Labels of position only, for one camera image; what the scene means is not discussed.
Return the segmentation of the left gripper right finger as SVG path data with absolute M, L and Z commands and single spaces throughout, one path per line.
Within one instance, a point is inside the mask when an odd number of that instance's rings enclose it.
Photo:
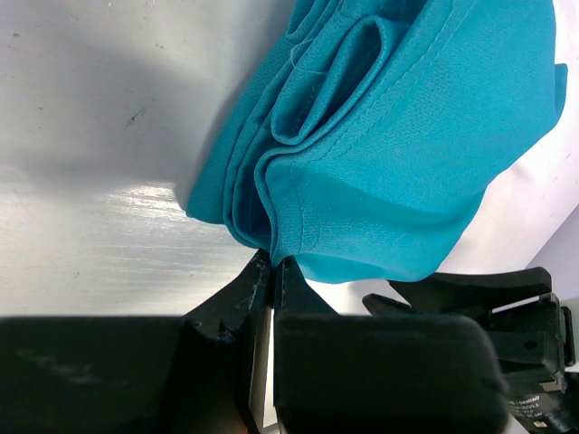
M 464 316 L 342 316 L 297 261 L 276 270 L 274 406 L 284 433 L 500 433 L 507 388 Z

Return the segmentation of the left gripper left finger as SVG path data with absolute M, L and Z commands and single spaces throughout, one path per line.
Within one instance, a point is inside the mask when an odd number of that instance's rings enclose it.
M 271 262 L 183 316 L 5 316 L 4 433 L 258 433 Z

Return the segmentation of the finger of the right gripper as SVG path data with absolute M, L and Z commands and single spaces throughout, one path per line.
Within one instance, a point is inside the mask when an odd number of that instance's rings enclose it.
M 374 319 L 436 324 L 474 321 L 482 326 L 551 324 L 552 279 L 543 268 L 498 274 L 434 273 L 417 282 L 389 282 L 402 302 L 369 294 L 363 305 Z

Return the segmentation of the teal t shirt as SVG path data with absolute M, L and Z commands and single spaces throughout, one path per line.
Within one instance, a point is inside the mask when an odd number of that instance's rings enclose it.
M 549 1 L 298 1 L 186 213 L 306 278 L 435 272 L 558 122 Z

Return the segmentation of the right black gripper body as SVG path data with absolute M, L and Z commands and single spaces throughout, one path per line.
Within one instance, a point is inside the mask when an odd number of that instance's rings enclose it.
M 578 346 L 572 310 L 553 293 L 492 295 L 480 319 L 508 383 L 511 415 L 528 433 L 578 431 Z

